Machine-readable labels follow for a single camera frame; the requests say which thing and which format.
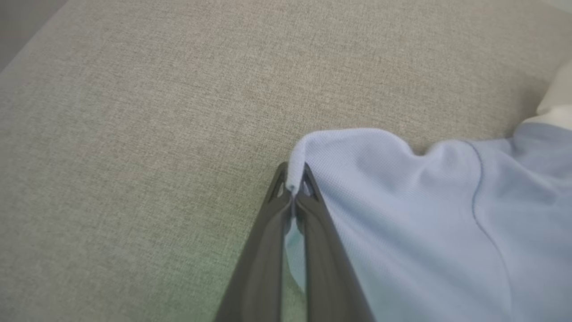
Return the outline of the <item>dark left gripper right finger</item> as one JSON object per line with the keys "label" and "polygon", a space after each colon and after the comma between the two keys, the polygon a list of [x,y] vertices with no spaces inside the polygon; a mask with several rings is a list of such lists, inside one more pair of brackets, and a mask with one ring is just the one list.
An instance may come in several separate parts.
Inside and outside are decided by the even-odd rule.
{"label": "dark left gripper right finger", "polygon": [[304,240],[307,322],[374,322],[366,296],[309,165],[295,195]]}

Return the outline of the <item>grey fabric sofa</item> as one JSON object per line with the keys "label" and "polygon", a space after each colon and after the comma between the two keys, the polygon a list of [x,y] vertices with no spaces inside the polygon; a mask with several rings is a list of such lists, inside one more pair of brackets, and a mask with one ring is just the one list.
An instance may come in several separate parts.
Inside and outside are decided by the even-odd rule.
{"label": "grey fabric sofa", "polygon": [[544,0],[69,0],[0,73],[0,322],[212,322],[302,136],[508,136],[570,57]]}

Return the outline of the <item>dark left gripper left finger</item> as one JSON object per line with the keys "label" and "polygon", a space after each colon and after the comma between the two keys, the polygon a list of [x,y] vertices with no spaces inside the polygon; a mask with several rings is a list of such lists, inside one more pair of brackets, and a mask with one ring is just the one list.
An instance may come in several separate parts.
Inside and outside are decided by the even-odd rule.
{"label": "dark left gripper left finger", "polygon": [[278,165],[214,322],[281,322],[283,252],[291,223],[288,164]]}

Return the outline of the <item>light blue polo shirt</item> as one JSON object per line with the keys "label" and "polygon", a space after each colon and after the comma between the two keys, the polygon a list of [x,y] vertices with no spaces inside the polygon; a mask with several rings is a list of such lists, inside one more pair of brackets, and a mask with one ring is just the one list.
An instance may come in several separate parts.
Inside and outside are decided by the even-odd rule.
{"label": "light blue polo shirt", "polygon": [[390,132],[316,131],[311,168],[379,322],[572,322],[572,59],[511,137],[416,155]]}

